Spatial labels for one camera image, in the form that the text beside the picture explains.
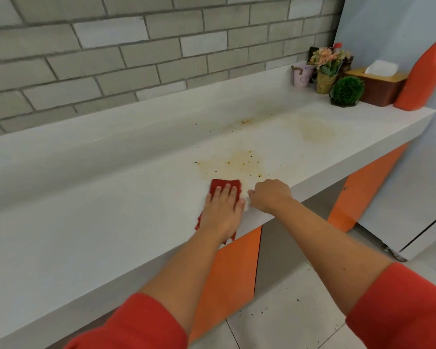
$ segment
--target tissue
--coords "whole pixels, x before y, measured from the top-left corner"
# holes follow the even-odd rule
[[[390,77],[394,76],[399,70],[399,65],[383,60],[376,60],[366,69],[365,73],[375,74],[377,76]]]

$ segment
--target person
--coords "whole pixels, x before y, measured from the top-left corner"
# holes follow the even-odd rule
[[[66,349],[183,349],[220,244],[238,228],[245,200],[236,188],[208,194],[200,229],[104,326]],[[346,323],[367,348],[436,348],[436,287],[404,265],[356,242],[308,210],[278,180],[248,191],[302,249]]]

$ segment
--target small pink bucket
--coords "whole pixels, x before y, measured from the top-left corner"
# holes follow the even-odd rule
[[[305,88],[308,86],[308,82],[310,81],[311,74],[315,69],[315,66],[312,64],[303,64],[300,67],[291,67],[294,70],[294,87],[296,88]]]

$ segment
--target forearm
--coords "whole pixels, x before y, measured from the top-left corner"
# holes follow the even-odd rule
[[[296,240],[332,298],[347,314],[391,260],[353,240],[294,199],[275,216]]]
[[[195,310],[220,241],[199,229],[160,273],[139,290],[158,300],[191,333]]]

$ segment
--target white countertop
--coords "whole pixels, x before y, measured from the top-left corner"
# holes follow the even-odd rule
[[[210,180],[307,199],[434,111],[329,104],[287,67],[0,137],[0,338],[185,242]],[[271,217],[244,213],[238,236]]]

